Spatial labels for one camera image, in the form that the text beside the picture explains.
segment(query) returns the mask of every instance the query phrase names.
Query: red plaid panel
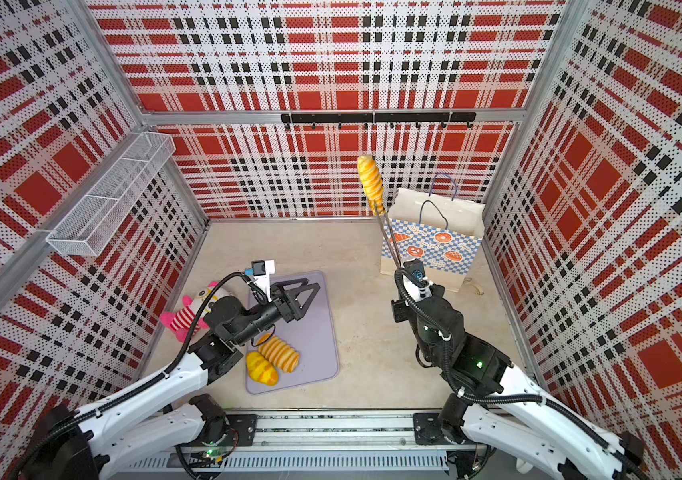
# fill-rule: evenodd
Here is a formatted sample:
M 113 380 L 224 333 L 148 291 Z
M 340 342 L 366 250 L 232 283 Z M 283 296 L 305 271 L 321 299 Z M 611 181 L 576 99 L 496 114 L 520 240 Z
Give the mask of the red plaid panel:
M 200 231 L 152 180 L 104 253 L 48 257 L 0 312 L 0 478 L 40 417 L 130 385 Z
M 521 107 L 564 0 L 87 0 L 144 108 Z
M 372 154 L 387 204 L 448 173 L 458 197 L 482 201 L 512 123 L 292 126 L 168 125 L 173 159 L 210 217 L 368 215 L 357 157 Z M 435 192 L 451 195 L 445 178 Z
M 65 9 L 0 2 L 0 267 L 132 127 Z
M 548 387 L 682 478 L 682 2 L 594 2 L 489 236 Z

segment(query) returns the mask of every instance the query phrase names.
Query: beige floor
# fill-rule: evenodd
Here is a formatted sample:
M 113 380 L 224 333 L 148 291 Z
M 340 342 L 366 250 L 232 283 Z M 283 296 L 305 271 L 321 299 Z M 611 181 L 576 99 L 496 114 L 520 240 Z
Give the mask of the beige floor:
M 396 288 L 391 277 L 379 273 L 380 250 L 380 230 L 370 222 L 212 223 L 183 292 L 194 293 L 212 280 L 241 271 L 251 260 L 274 259 L 277 275 L 320 270 L 327 280 L 340 370 L 325 382 L 254 396 L 245 390 L 245 362 L 240 361 L 202 391 L 224 408 L 441 408 L 450 388 L 438 369 L 416 364 L 413 332 L 407 323 L 392 320 L 389 302 L 396 297 Z M 482 285 L 485 295 L 465 284 L 445 298 L 463 312 L 466 331 L 521 365 L 482 250 L 469 276 Z M 245 299 L 242 282 L 233 280 L 226 287 Z M 146 372 L 166 365 L 179 346 L 164 330 Z

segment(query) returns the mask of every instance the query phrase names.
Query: bag handle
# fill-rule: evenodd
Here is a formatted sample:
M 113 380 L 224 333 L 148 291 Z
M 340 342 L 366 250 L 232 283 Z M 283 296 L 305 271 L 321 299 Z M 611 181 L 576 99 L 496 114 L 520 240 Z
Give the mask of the bag handle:
M 455 180 L 453 180 L 453 177 L 451 177 L 451 176 L 448 175 L 448 174 L 435 174 L 435 176 L 432 177 L 432 185 L 429 187 L 429 195 L 427 195 L 427 197 L 431 197 L 431 196 L 432 196 L 432 190 L 435 189 L 435 180 L 437 180 L 437 177 L 438 177 L 439 175 L 445 175 L 445 176 L 448 178 L 448 180 L 450 180 L 450 183 L 453 184 L 453 187 L 455 187 L 455 190 L 453 191 L 453 196 L 452 196 L 451 199 L 450 199 L 451 201 L 455 200 L 455 196 L 459 194 L 459 186 L 455 183 Z
M 424 205 L 426 204 L 432 204 L 437 209 L 437 213 L 439 216 L 442 216 L 442 219 L 445 221 L 445 230 L 448 230 L 448 219 L 445 218 L 445 215 L 442 214 L 441 211 L 439 211 L 439 208 L 435 205 L 435 203 L 432 200 L 426 200 L 423 204 L 421 204 L 421 211 L 419 212 L 419 225 L 421 225 L 421 217 L 424 214 Z

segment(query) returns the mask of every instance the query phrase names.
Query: gray cutting board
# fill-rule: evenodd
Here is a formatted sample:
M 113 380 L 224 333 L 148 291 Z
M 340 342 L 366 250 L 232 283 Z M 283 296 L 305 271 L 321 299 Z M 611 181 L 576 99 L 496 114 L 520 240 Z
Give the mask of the gray cutting board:
M 305 274 L 273 276 L 271 281 L 275 283 L 297 278 L 307 278 L 309 283 L 319 283 L 319 292 L 314 297 L 314 302 L 309 306 L 304 318 L 290 323 L 278 320 L 275 323 L 277 326 L 275 335 L 288 342 L 300 354 L 298 367 L 292 373 L 277 369 L 279 380 L 275 386 L 254 382 L 248 376 L 246 368 L 245 388 L 253 395 L 320 382 L 338 375 L 339 354 L 336 348 L 336 333 L 333 331 L 333 318 L 330 315 L 330 304 L 328 304 L 325 276 L 322 272 L 314 271 Z M 301 294 L 298 298 L 299 302 L 303 302 L 307 295 L 308 293 Z M 251 295 L 248 298 L 248 308 L 255 304 L 256 300 Z M 258 342 L 260 338 L 261 335 L 258 335 L 253 342 Z M 251 347 L 250 343 L 247 344 L 246 354 L 254 350 L 258 349 Z

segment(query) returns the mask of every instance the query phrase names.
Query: yellow bread roll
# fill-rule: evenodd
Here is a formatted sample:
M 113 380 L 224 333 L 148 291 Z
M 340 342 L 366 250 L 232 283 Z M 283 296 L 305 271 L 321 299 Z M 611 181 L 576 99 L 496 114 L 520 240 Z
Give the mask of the yellow bread roll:
M 373 213 L 378 210 L 378 215 L 384 214 L 384 186 L 381 180 L 381 173 L 370 155 L 357 157 L 357 172 L 359 182 L 363 184 L 365 196 L 368 197 L 368 204 Z
M 247 357 L 245 357 L 245 365 L 247 366 L 247 374 L 254 382 L 263 383 L 268 386 L 275 386 L 277 384 L 277 380 L 279 380 L 277 370 L 259 352 L 248 353 Z
M 258 342 L 264 342 L 267 338 L 269 338 L 268 333 Z M 272 336 L 269 341 L 259 346 L 258 351 L 283 372 L 290 373 L 298 366 L 298 352 L 276 336 Z

